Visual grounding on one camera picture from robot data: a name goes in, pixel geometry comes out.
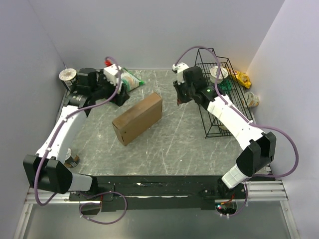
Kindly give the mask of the brown cardboard express box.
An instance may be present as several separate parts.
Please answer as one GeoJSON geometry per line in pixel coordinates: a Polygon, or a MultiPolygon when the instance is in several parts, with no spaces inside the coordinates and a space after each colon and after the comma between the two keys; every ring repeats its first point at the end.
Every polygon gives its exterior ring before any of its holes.
{"type": "Polygon", "coordinates": [[[119,142],[126,146],[162,118],[162,97],[156,92],[112,121],[119,142]]]}

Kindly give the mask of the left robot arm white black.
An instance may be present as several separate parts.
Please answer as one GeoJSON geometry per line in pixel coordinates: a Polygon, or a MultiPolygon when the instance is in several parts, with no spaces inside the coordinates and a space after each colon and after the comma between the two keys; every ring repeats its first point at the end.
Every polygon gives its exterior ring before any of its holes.
{"type": "Polygon", "coordinates": [[[121,66],[112,64],[101,70],[67,68],[59,73],[59,80],[69,91],[60,117],[40,149],[23,160],[27,179],[35,192],[81,191],[87,200],[98,196],[96,177],[70,171],[69,167],[77,164],[72,160],[70,146],[91,109],[126,96],[120,78],[122,71],[121,66]]]}

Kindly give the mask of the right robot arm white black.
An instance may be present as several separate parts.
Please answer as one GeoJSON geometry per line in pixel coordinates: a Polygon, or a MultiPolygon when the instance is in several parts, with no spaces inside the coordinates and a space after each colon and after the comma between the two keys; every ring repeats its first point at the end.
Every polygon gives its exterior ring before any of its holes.
{"type": "Polygon", "coordinates": [[[177,103],[195,101],[222,122],[242,149],[235,165],[218,180],[218,194],[230,198],[238,184],[272,162],[276,137],[252,126],[224,92],[208,83],[200,67],[180,63],[173,65],[172,70],[177,74],[177,80],[173,82],[177,103]]]}

